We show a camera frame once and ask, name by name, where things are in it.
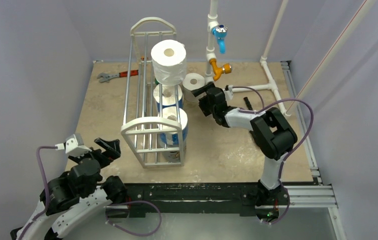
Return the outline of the blue white packaged roll back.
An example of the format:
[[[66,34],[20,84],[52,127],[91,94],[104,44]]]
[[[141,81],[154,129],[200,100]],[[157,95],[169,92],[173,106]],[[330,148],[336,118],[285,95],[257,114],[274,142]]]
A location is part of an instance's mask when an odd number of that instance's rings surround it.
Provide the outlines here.
[[[167,108],[170,106],[176,105],[176,94],[175,86],[165,86],[158,84],[153,90],[153,98],[156,102],[157,111],[160,109],[160,96],[162,96],[162,107]],[[178,91],[178,105],[180,108],[183,108],[184,105],[184,95],[180,85],[177,85]]]

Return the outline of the blue white packaged roll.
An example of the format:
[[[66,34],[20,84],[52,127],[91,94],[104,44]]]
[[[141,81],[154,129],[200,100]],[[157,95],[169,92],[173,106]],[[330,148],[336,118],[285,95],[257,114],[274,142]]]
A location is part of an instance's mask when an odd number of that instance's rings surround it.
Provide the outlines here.
[[[176,105],[176,94],[175,86],[165,86],[158,84],[153,90],[153,98],[156,102],[157,111],[160,109],[160,96],[162,96],[162,107],[167,108],[170,106]],[[184,95],[180,85],[177,85],[178,91],[178,105],[180,108],[183,108],[184,105]]]
[[[171,121],[178,121],[178,115],[177,115],[177,108],[175,106],[166,107],[162,109],[162,116],[165,119],[171,120]],[[180,124],[182,126],[182,141],[185,142],[187,139],[189,127],[188,127],[188,115],[185,112],[184,109],[179,109],[179,120]],[[163,130],[172,130],[170,132],[162,132],[160,133],[159,137],[162,143],[170,145],[170,146],[176,146],[179,145],[179,134],[175,127],[162,125]]]

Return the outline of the white metal shelf rack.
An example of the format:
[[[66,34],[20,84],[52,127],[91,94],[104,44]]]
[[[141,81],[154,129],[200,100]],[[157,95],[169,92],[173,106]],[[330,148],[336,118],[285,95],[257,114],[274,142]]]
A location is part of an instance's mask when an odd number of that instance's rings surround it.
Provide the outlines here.
[[[130,28],[130,48],[128,54],[128,70],[135,64],[138,69],[137,82],[132,83],[126,78],[123,122],[120,133],[139,164],[143,168],[182,167],[185,160],[185,145],[182,140],[180,124],[178,92],[175,92],[177,122],[163,117],[163,104],[160,108],[154,99],[155,76],[150,56],[149,40],[159,43],[164,37],[177,38],[177,30],[173,24],[160,17],[141,18]],[[176,128],[179,145],[170,151],[179,150],[181,162],[168,162],[162,153],[167,151],[167,144],[160,140],[160,133],[172,132],[163,129],[162,125]]]

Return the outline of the unwrapped white paper roll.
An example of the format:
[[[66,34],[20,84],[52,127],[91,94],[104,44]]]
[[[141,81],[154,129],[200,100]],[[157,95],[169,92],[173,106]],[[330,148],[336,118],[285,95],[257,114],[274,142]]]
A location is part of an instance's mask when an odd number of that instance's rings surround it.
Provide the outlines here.
[[[187,75],[187,51],[177,40],[166,39],[151,49],[154,76],[164,86],[179,85]]]

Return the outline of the blue white packaged roll front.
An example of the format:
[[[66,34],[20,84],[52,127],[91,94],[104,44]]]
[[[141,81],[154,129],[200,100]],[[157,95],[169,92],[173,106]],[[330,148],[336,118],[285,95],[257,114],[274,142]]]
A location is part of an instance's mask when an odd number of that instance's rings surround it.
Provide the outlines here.
[[[165,119],[171,120],[171,121],[178,121],[178,115],[177,115],[177,108],[175,106],[166,107],[162,109],[162,116]],[[182,126],[182,141],[185,142],[187,139],[189,127],[188,127],[188,115],[185,112],[184,109],[179,109],[179,120],[180,124]],[[172,130],[170,132],[162,132],[160,133],[159,137],[162,143],[170,145],[170,146],[176,146],[179,145],[179,134],[175,127],[162,125],[163,130]]]

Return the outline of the grey paper roll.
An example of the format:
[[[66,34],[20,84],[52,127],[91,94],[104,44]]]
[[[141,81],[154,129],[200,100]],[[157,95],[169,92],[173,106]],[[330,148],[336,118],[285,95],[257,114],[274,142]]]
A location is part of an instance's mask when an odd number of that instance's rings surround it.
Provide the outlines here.
[[[175,145],[167,145],[167,151],[162,153],[167,162],[179,163],[181,162],[181,152],[179,150],[170,150],[170,148],[177,148]]]

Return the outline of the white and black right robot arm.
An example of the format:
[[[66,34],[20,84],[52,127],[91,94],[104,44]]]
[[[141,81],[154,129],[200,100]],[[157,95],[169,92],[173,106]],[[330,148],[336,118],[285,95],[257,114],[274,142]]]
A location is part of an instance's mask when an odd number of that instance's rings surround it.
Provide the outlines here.
[[[242,128],[251,133],[253,141],[264,155],[263,172],[258,180],[256,206],[276,203],[283,191],[282,171],[286,157],[298,141],[297,134],[276,107],[253,111],[230,106],[226,93],[213,82],[192,90],[200,96],[198,105],[203,114],[211,115],[215,122],[225,128]]]

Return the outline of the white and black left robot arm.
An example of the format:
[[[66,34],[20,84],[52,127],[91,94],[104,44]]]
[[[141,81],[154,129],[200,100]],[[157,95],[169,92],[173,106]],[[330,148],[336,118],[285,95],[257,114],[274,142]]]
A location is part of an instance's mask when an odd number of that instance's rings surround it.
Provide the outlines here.
[[[106,206],[128,200],[127,188],[119,176],[106,180],[101,176],[102,168],[120,158],[120,140],[98,137],[94,142],[99,149],[85,146],[81,136],[73,134],[63,143],[36,149],[43,190],[29,220],[11,230],[13,240],[62,240]],[[76,165],[48,180],[40,154],[43,149],[64,151]]]

